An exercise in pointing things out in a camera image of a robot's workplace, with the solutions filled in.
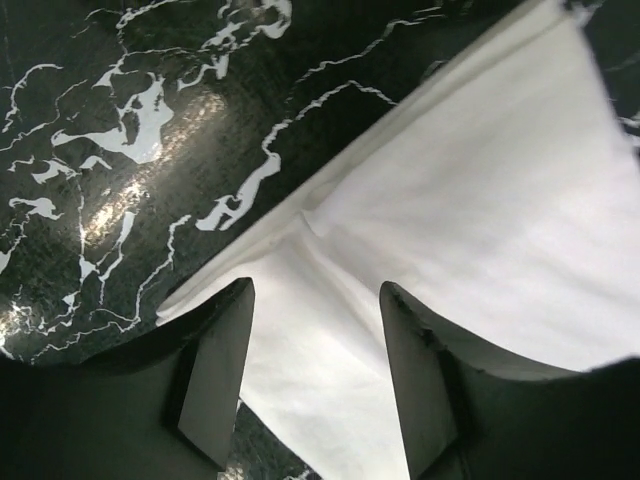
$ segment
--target white cloth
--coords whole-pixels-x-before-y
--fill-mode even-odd
[[[251,277],[242,399],[327,480],[408,478],[382,282],[584,370],[640,353],[639,242],[640,176],[586,43],[556,1],[533,0],[205,266],[159,323]]]

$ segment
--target white fabric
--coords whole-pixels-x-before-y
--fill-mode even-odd
[[[385,280],[545,363],[640,354],[640,176],[557,2],[517,9],[332,164],[158,311],[253,279],[241,397],[323,478],[408,478]]]

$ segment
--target marble tabletop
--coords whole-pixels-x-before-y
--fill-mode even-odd
[[[519,3],[0,0],[0,353],[78,362],[153,328]],[[640,149],[640,3],[567,3]]]

